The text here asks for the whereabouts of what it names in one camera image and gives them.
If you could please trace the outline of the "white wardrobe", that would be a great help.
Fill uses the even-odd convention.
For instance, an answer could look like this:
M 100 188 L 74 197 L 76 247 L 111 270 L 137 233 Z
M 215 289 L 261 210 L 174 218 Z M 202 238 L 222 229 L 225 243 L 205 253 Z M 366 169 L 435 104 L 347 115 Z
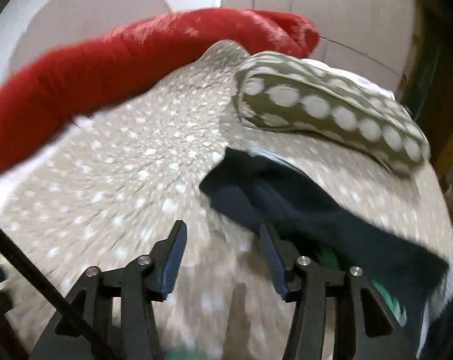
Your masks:
M 414 32 L 415 0 L 222 0 L 224 7 L 289 12 L 312 20 L 312 58 L 372 80 L 400 85 Z

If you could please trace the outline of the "navy striped pants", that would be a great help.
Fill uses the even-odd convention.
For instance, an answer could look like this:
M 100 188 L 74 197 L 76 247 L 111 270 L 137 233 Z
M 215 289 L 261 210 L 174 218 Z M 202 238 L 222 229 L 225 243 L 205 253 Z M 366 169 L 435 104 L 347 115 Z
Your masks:
M 279 237 L 324 267 L 360 267 L 406 309 L 406 333 L 420 341 L 423 309 L 447 262 L 339 205 L 299 169 L 271 156 L 225 150 L 200 183 L 211 207 L 258 233 L 271 223 Z

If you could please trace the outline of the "red plush blanket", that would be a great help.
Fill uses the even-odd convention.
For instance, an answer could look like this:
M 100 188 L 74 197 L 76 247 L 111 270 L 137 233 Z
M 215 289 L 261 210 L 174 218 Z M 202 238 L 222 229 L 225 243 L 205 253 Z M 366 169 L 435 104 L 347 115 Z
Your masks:
M 0 174 L 30 157 L 73 117 L 123 102 L 231 40 L 248 53 L 309 56 L 314 22 L 291 13 L 206 8 L 155 16 L 42 55 L 0 87 Z

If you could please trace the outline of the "olive polka dot pillow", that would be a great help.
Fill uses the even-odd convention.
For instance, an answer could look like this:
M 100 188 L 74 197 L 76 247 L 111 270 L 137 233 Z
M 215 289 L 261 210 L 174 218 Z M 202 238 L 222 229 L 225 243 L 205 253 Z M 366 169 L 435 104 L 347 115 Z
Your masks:
M 430 160 L 425 134 L 392 91 L 317 60 L 253 55 L 234 74 L 232 100 L 248 127 L 317 133 L 400 176 Z

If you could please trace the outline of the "beige dotted quilt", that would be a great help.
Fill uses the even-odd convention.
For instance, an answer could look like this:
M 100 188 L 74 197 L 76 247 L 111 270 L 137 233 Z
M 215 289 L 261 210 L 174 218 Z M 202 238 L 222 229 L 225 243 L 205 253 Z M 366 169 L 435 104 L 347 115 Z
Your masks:
M 294 310 L 274 291 L 256 237 L 215 213 L 199 190 L 226 147 L 285 158 L 356 215 L 453 262 L 430 165 L 401 179 L 316 135 L 240 124 L 232 77 L 247 56 L 220 41 L 146 94 L 78 124 L 20 173 L 18 186 L 0 178 L 0 227 L 61 293 L 87 267 L 123 267 L 184 221 L 186 252 L 156 323 L 166 349 L 213 359 L 281 358 Z

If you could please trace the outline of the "round pink headboard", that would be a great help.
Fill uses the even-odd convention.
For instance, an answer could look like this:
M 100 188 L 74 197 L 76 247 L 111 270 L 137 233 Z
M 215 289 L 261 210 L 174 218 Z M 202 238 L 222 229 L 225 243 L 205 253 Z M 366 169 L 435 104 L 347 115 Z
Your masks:
M 8 72 L 18 71 L 50 49 L 170 12 L 166 0 L 50 0 L 16 42 Z

